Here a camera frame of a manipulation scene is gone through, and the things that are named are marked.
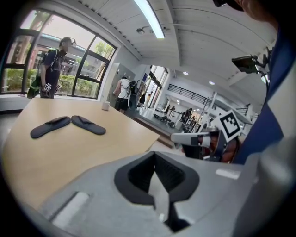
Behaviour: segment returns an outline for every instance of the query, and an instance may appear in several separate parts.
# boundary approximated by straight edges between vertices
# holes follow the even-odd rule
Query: white cup
[[[102,110],[108,111],[109,110],[109,106],[110,106],[110,102],[108,102],[108,101],[103,102],[103,104],[102,104]]]

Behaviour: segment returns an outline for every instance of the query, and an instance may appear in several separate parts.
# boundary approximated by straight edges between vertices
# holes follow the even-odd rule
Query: black window frame
[[[53,11],[49,11],[49,10],[46,10],[46,9],[42,9],[42,8],[36,8],[36,9],[32,9],[32,11],[42,11],[42,12],[45,12],[45,13],[48,13],[49,16],[48,18],[44,21],[41,29],[39,31],[37,30],[31,30],[31,29],[17,29],[15,34],[13,35],[13,38],[11,39],[9,45],[8,45],[8,50],[6,51],[6,54],[5,54],[5,57],[3,57],[3,64],[0,68],[0,85],[1,85],[1,90],[0,90],[0,94],[27,94],[26,92],[26,80],[27,80],[27,73],[28,73],[28,69],[29,69],[29,62],[30,62],[30,58],[32,56],[32,52],[38,42],[38,40],[40,39],[40,37],[42,36],[42,33],[43,33],[43,30],[45,28],[45,26],[47,25],[47,22],[49,21],[49,19],[55,15],[55,16],[58,16],[58,17],[61,17],[67,21],[70,21],[78,26],[80,26],[81,28],[91,32],[92,34],[94,34],[94,38],[92,39],[92,41],[90,42],[88,48],[86,49],[86,51],[84,52],[84,55],[81,59],[81,62],[79,63],[79,67],[77,69],[77,73],[75,75],[75,80],[74,80],[74,84],[73,84],[73,87],[72,87],[72,93],[71,94],[67,94],[66,96],[70,96],[70,97],[81,97],[81,98],[89,98],[89,99],[98,99],[98,95],[99,95],[99,91],[101,89],[101,85],[102,85],[102,82],[104,80],[104,76],[105,76],[105,73],[107,71],[107,68],[110,64],[110,61],[112,60],[116,50],[117,50],[117,47],[115,45],[113,45],[112,43],[110,43],[108,40],[106,40],[105,38],[101,37],[100,34],[92,31],[91,29],[88,29],[87,27],[85,27],[84,25],[76,22],[75,20],[69,18],[69,17],[66,17],[66,16],[63,16],[62,14],[59,14],[59,13],[56,13],[56,12],[53,12]],[[33,36],[33,41],[32,41],[32,44],[31,44],[31,47],[28,51],[28,54],[27,54],[27,57],[26,57],[26,60],[25,60],[25,64],[14,64],[14,63],[6,63],[6,60],[7,60],[7,57],[8,57],[8,54],[10,52],[10,48],[15,40],[15,38],[17,36],[20,36],[20,35],[24,35],[24,36]],[[107,59],[107,58],[104,58],[102,57],[101,55],[93,52],[92,50],[90,50],[90,47],[92,46],[94,40],[96,38],[99,38],[101,40],[103,40],[105,43],[107,43],[108,45],[110,45],[114,51],[113,51],[113,54],[111,56],[110,59]],[[103,68],[103,71],[102,71],[102,75],[101,75],[101,80],[96,80],[96,79],[93,79],[91,77],[87,77],[85,75],[81,75],[81,70],[82,70],[82,67],[83,67],[83,64],[85,62],[85,59],[86,57],[90,55],[90,56],[93,56],[97,59],[99,59],[100,61],[102,62],[105,62],[105,66]],[[23,79],[22,79],[22,88],[21,88],[21,91],[20,92],[3,92],[3,86],[4,86],[4,70],[5,69],[8,69],[8,68],[16,68],[16,69],[23,69],[24,72],[23,72]],[[79,79],[82,79],[82,80],[86,80],[86,81],[92,81],[94,83],[97,83],[99,86],[98,86],[98,89],[96,91],[96,94],[95,94],[95,97],[89,97],[89,96],[79,96],[79,95],[75,95],[75,89],[76,89],[76,84],[77,84],[77,80]]]

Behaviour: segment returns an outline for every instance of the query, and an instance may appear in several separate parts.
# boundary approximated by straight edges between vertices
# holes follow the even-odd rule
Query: wooden table
[[[101,102],[32,99],[21,112],[5,143],[6,179],[16,198],[37,209],[55,191],[84,171],[147,151],[159,135]],[[61,116],[80,115],[104,127],[102,136],[69,124],[41,138],[30,131]]]

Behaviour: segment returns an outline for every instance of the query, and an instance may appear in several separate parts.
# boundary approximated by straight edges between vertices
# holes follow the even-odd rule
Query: flip-flop
[[[42,137],[43,135],[45,135],[50,131],[53,131],[68,125],[70,122],[71,122],[71,119],[67,116],[55,118],[49,122],[46,122],[45,124],[42,124],[34,128],[30,133],[31,138]]]
[[[82,116],[78,116],[78,115],[74,115],[71,117],[71,121],[73,124],[75,124],[76,126],[83,128],[85,130],[88,130],[94,134],[97,135],[103,135],[106,133],[106,129],[89,121],[88,119],[82,117]]]

